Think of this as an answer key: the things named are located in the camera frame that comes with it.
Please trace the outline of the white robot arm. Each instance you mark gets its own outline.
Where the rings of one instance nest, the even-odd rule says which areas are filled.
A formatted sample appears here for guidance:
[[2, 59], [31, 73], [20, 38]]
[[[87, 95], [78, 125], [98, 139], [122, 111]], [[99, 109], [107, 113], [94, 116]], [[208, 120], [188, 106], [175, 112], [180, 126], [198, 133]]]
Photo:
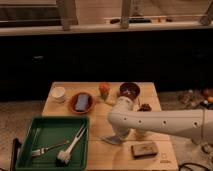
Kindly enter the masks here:
[[108, 122], [122, 139], [138, 129], [213, 144], [213, 110], [133, 111], [133, 101], [121, 96], [108, 113]]

